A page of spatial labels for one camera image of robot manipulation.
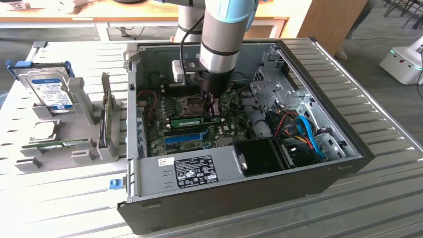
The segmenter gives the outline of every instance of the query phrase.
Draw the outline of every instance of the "white label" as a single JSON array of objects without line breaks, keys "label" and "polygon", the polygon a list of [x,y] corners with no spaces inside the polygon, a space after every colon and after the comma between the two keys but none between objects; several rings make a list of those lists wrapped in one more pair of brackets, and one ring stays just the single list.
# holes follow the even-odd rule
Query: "white label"
[{"label": "white label", "polygon": [[58,148],[63,148],[63,146],[62,145],[51,145],[51,146],[40,147],[39,149],[40,150],[50,150],[50,149],[58,149]]},{"label": "white label", "polygon": [[175,162],[175,157],[160,158],[158,161],[159,161],[159,166],[172,165]]},{"label": "white label", "polygon": [[75,146],[76,143],[83,142],[82,140],[64,142],[64,146]]},{"label": "white label", "polygon": [[46,106],[58,110],[66,110],[72,107],[70,96],[60,89],[63,84],[59,79],[34,79],[31,82]]},{"label": "white label", "polygon": [[185,123],[180,123],[179,126],[185,126],[185,125],[197,125],[197,124],[201,124],[199,121],[194,121],[194,122],[185,122]]}]

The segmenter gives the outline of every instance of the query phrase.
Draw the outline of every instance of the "blue hard drive label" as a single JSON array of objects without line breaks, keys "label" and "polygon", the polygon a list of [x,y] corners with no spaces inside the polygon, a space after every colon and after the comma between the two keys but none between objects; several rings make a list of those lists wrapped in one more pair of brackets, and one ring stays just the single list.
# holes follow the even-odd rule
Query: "blue hard drive label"
[{"label": "blue hard drive label", "polygon": [[63,89],[60,79],[34,79],[31,83],[46,106],[54,110],[68,110],[72,108],[72,101],[68,92]]}]

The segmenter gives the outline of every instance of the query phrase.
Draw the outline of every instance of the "blue latch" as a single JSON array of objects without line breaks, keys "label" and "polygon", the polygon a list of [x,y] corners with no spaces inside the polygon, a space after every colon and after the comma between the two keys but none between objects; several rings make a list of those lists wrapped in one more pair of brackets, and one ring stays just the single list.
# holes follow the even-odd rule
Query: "blue latch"
[{"label": "blue latch", "polygon": [[31,61],[19,61],[15,65],[15,68],[31,68],[32,62]]},{"label": "blue latch", "polygon": [[74,74],[74,70],[72,70],[72,65],[71,65],[71,62],[70,62],[70,61],[67,61],[67,62],[64,63],[64,65],[66,65],[66,68],[67,68],[67,71],[68,71],[70,77],[71,77],[71,78],[75,78],[75,74]]},{"label": "blue latch", "polygon": [[124,183],[122,179],[112,179],[111,186],[108,187],[110,190],[119,190],[124,188]]},{"label": "blue latch", "polygon": [[19,78],[18,78],[15,72],[14,72],[14,61],[8,60],[8,61],[6,62],[6,65],[7,65],[7,67],[6,67],[7,70],[8,70],[10,73],[12,74],[14,78],[19,81]]}]

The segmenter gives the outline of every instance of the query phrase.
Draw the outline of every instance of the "yellow cable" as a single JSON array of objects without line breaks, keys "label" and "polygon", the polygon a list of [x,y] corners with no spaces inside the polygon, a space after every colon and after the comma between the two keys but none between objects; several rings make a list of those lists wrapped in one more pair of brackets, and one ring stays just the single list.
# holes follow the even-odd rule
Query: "yellow cable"
[{"label": "yellow cable", "polygon": [[301,141],[303,141],[306,144],[309,144],[307,141],[302,137],[295,136],[295,138],[299,139]]}]

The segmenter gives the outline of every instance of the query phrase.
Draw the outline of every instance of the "blue pcie slot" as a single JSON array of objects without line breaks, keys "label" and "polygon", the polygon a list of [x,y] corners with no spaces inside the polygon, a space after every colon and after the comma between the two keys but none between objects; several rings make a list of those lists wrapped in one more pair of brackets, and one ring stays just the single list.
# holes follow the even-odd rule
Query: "blue pcie slot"
[{"label": "blue pcie slot", "polygon": [[209,130],[206,132],[199,133],[199,134],[180,135],[180,136],[164,138],[164,144],[203,140],[207,132],[209,132]]}]

